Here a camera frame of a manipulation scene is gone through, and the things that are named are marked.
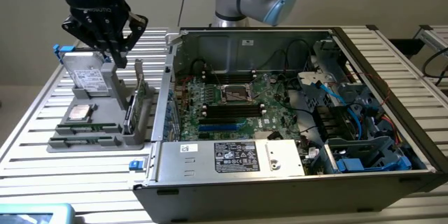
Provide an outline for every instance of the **blue plastic clip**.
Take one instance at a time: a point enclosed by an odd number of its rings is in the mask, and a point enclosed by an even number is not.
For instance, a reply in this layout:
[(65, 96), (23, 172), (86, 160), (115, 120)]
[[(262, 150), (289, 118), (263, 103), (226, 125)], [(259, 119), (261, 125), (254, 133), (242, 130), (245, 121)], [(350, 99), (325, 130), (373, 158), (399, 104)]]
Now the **blue plastic clip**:
[(59, 47), (58, 44), (53, 45), (53, 53), (54, 53), (54, 55), (57, 57), (57, 60), (58, 60), (59, 64), (63, 64), (62, 57), (61, 57), (59, 53), (61, 52), (73, 52), (74, 49), (75, 48), (73, 46), (62, 46), (62, 47)]
[(142, 170), (142, 161), (134, 160), (129, 163), (129, 170)]

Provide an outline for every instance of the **teal object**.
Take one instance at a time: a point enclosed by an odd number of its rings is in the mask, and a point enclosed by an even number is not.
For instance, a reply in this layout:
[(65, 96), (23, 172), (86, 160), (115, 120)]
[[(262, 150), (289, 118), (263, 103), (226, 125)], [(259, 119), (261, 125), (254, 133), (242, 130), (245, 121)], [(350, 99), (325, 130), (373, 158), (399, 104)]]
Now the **teal object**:
[(287, 17), (294, 3), (295, 0), (277, 0), (263, 17), (262, 22), (270, 26), (278, 25), (278, 23), (282, 22)]
[(0, 204), (0, 220), (14, 215), (22, 220), (31, 220), (34, 216), (46, 217), (47, 224), (74, 223), (74, 210), (69, 204)]

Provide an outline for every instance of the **circuit board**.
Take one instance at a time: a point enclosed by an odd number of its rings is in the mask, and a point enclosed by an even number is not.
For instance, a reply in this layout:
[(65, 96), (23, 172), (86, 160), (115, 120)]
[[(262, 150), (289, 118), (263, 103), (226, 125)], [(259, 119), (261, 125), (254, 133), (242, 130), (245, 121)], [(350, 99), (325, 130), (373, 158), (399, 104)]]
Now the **circuit board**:
[(199, 119), (203, 118), (203, 105), (231, 106), (241, 104), (263, 104), (265, 113), (261, 116), (237, 118), (235, 131), (207, 131), (207, 137), (199, 140), (225, 139), (266, 139), (269, 132), (278, 132), (283, 139), (298, 139), (298, 129), (291, 125), (287, 129), (293, 111), (283, 108), (273, 99), (275, 94), (277, 76), (269, 73), (257, 77), (251, 83), (229, 85), (205, 84), (198, 78), (183, 83), (187, 90), (178, 98), (181, 114), (181, 140), (198, 140)]

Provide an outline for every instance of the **white sticker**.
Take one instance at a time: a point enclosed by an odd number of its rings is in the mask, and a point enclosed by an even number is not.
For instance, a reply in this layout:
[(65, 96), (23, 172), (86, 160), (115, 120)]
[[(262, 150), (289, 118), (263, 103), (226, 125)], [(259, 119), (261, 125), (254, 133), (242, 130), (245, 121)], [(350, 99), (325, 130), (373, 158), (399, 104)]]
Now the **white sticker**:
[(98, 69), (74, 70), (75, 78), (87, 92), (106, 91), (106, 85)]
[(197, 144), (182, 144), (179, 145), (179, 152), (195, 152)]
[(253, 46), (253, 40), (251, 39), (242, 39), (241, 45), (242, 46)]

